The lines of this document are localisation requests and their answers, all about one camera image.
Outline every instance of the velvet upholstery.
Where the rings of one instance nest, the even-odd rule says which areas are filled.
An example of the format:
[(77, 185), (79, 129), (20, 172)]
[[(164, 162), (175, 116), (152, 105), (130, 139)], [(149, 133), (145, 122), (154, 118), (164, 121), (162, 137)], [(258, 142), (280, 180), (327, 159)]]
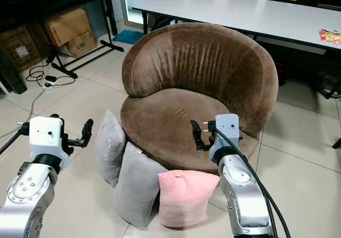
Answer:
[(236, 113), (250, 156), (278, 91), (275, 65), (249, 37), (213, 24), (182, 23), (141, 38), (123, 62), (129, 97), (121, 121), (129, 139), (168, 169), (216, 173), (197, 153), (190, 120)]

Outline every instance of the gray pillow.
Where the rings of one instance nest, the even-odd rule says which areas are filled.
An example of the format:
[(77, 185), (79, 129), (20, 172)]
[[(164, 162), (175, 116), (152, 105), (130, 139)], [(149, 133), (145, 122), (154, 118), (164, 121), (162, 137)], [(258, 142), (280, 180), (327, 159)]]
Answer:
[(127, 143), (119, 180), (115, 188), (114, 208), (122, 219), (145, 230), (160, 185), (158, 173), (167, 171), (148, 158), (130, 142)]
[(95, 142), (95, 162), (102, 177), (113, 187), (121, 169), (125, 134), (121, 124), (107, 109)]

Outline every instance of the white table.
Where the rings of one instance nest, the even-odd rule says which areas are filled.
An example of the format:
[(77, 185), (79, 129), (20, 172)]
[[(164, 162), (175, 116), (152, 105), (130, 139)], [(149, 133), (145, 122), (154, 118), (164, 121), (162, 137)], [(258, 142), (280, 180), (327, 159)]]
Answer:
[(146, 0), (142, 11), (184, 21), (214, 23), (241, 32), (341, 51), (341, 45), (320, 40), (320, 29), (341, 31), (341, 12), (270, 0)]

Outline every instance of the blue mat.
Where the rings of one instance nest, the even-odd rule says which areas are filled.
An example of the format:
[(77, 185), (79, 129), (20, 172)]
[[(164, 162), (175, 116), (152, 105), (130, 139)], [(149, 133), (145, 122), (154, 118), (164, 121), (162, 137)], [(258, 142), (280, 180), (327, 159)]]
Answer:
[(122, 42), (126, 44), (135, 44), (144, 34), (138, 31), (123, 30), (120, 34), (113, 38), (113, 41)]

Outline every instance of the snack bag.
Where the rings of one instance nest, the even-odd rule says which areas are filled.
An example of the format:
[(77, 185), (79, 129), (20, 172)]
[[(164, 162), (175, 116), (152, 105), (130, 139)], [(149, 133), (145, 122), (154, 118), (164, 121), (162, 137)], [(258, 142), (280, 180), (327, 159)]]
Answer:
[(332, 42), (334, 44), (341, 45), (341, 34), (337, 31), (329, 31), (325, 29), (320, 30), (320, 38), (325, 42)]

